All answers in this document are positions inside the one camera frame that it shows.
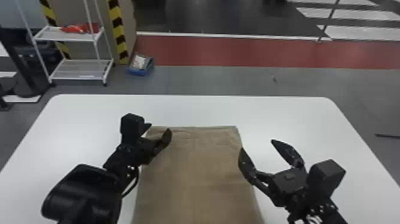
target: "shelf rack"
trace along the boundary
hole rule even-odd
[[[26,27],[29,27],[26,17],[24,15],[23,10],[21,9],[21,5],[19,3],[20,0],[15,0],[22,16],[23,22]],[[87,22],[89,23],[90,33],[65,33],[60,30],[60,27],[50,26],[46,21],[47,26],[43,27],[36,35],[32,35],[30,29],[28,29],[28,34],[32,39],[33,46],[35,47],[37,56],[39,57],[39,61],[43,67],[43,70],[49,80],[49,83],[52,83],[53,80],[101,80],[103,85],[107,85],[107,77],[110,73],[111,67],[114,65],[113,55],[111,53],[110,42],[108,41],[108,37],[104,31],[104,22],[101,17],[99,5],[97,0],[93,0],[96,13],[99,18],[100,28],[98,33],[93,32],[92,26],[92,17],[89,12],[88,0],[83,0],[85,5]],[[108,53],[110,55],[110,59],[100,59],[99,49],[98,49],[98,41],[100,37],[104,35],[105,41],[108,48]],[[63,41],[63,42],[87,42],[92,43],[96,53],[96,59],[88,59],[88,60],[68,60],[64,57],[61,62],[57,65],[52,74],[49,74],[48,69],[44,63],[44,60],[38,50],[37,41]]]

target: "beige cloth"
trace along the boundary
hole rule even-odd
[[[253,187],[238,168],[238,130],[171,130],[170,146],[142,168],[132,224],[263,223]],[[164,131],[152,127],[147,136]]]

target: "red floor stripe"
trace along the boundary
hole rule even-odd
[[[400,69],[399,42],[138,36],[135,50],[158,66]]]

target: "gray floor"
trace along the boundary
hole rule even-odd
[[[400,139],[374,135],[376,132],[400,130],[397,129],[400,123],[399,91],[398,70],[157,67],[152,76],[136,77],[126,75],[124,67],[116,67],[110,76],[109,87],[58,85],[37,104],[18,104],[10,112],[0,113],[0,167],[18,146],[43,106],[57,94],[318,96],[328,97],[339,106],[400,183],[400,163],[396,159],[400,158]]]

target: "white table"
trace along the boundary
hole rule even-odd
[[[265,172],[288,168],[271,138],[293,145],[307,169],[333,158],[347,171],[333,200],[348,223],[398,222],[399,187],[329,99],[59,95],[0,173],[0,223],[54,223],[40,214],[47,193],[79,163],[102,166],[120,142],[120,118],[128,112],[160,126],[236,125],[256,167]],[[124,199],[119,224],[130,223],[135,196],[133,191]],[[286,223],[284,209],[258,190],[256,196],[266,223]]]

